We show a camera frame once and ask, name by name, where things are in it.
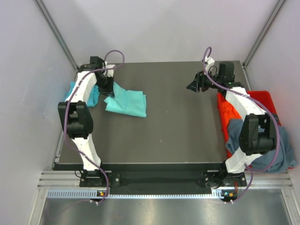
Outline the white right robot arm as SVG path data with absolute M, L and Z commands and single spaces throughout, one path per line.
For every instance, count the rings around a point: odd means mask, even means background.
M 262 103 L 253 99 L 240 82 L 235 81 L 233 63 L 221 62 L 215 75 L 209 71 L 215 64 L 211 57 L 203 59 L 202 64 L 203 71 L 196 73 L 187 89 L 194 92 L 204 92 L 209 88 L 217 89 L 243 120 L 239 147 L 225 161 L 225 170 L 221 171 L 218 177 L 223 185 L 228 186 L 236 180 L 236 174 L 244 172 L 247 166 L 262 155 L 274 151 L 274 157 L 278 156 L 280 150 L 278 117 Z

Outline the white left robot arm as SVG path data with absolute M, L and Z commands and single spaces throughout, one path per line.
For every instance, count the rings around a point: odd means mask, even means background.
M 87 106 L 92 89 L 114 97 L 113 73 L 116 65 L 108 64 L 100 57 L 90 57 L 89 64 L 81 65 L 77 79 L 66 100 L 58 103 L 58 112 L 65 141 L 74 143 L 83 162 L 83 169 L 92 172 L 90 180 L 96 186 L 106 182 L 106 174 L 100 171 L 101 159 L 92 140 L 93 118 Z

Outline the teal t-shirt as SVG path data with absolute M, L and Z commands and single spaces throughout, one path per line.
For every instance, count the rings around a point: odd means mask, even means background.
M 129 116 L 146 118 L 146 95 L 142 91 L 126 90 L 113 83 L 114 97 L 107 97 L 106 111 Z

